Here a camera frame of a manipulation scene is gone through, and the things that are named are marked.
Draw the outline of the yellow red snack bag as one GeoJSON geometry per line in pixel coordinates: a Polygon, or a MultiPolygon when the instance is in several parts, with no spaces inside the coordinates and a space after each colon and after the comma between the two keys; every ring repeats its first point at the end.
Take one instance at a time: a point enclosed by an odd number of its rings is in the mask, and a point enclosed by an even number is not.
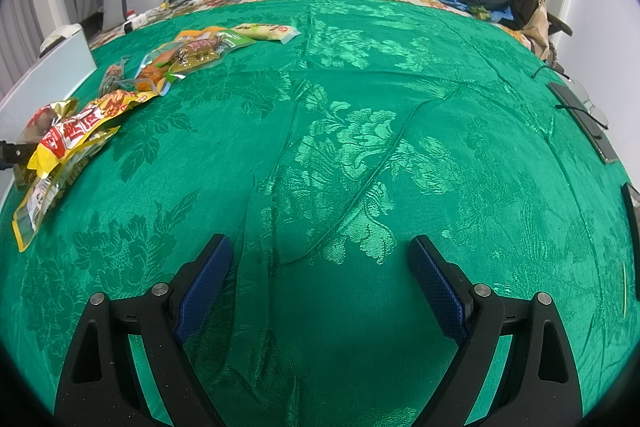
{"type": "Polygon", "coordinates": [[[119,130],[116,119],[156,97],[153,91],[112,91],[57,122],[43,135],[27,164],[35,179],[12,217],[19,251],[26,251],[55,199],[119,130]]]}

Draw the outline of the orange snack pouch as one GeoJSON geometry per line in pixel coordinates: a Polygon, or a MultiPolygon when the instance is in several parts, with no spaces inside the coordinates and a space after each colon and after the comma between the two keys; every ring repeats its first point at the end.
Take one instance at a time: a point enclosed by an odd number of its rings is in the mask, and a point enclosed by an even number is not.
{"type": "Polygon", "coordinates": [[[170,89],[166,80],[166,72],[170,67],[171,55],[175,50],[187,42],[212,38],[221,30],[222,27],[219,26],[183,30],[171,41],[146,54],[134,76],[134,89],[164,95],[170,89]]]}

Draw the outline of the pale green snack bag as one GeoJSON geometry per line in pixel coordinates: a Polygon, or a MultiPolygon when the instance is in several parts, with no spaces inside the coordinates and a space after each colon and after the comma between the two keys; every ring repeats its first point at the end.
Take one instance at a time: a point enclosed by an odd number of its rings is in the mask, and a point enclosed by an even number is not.
{"type": "Polygon", "coordinates": [[[235,32],[247,38],[262,41],[277,41],[287,44],[299,36],[299,31],[292,26],[278,24],[241,24],[233,28],[235,32]]]}

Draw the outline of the black phone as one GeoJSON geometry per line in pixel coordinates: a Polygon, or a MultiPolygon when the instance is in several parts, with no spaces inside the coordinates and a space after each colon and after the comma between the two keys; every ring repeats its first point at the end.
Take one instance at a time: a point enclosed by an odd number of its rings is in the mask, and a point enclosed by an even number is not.
{"type": "Polygon", "coordinates": [[[572,116],[603,164],[619,161],[620,158],[605,133],[608,130],[608,117],[591,101],[587,90],[575,80],[564,83],[551,81],[547,87],[558,100],[555,107],[572,116]]]}

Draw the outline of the green patterned bedspread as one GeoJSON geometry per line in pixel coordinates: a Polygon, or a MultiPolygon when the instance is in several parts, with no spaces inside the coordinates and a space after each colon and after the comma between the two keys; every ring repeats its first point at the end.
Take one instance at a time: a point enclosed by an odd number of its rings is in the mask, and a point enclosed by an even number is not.
{"type": "Polygon", "coordinates": [[[231,273],[186,353],[231,426],[405,426],[456,352],[409,242],[501,296],[555,301],[593,407],[639,339],[620,189],[551,72],[503,30],[397,1],[269,0],[143,28],[99,70],[180,31],[296,28],[131,109],[27,251],[1,215],[1,338],[52,404],[96,291],[144,293],[216,233],[231,273]]]}

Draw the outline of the white cardboard box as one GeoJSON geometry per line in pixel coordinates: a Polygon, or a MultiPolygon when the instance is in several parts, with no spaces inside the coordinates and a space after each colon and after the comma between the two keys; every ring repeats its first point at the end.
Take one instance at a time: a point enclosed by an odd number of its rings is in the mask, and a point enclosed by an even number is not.
{"type": "Polygon", "coordinates": [[[68,98],[96,70],[79,24],[60,27],[53,37],[63,40],[39,57],[1,100],[1,139],[6,142],[16,143],[40,107],[68,98]]]}

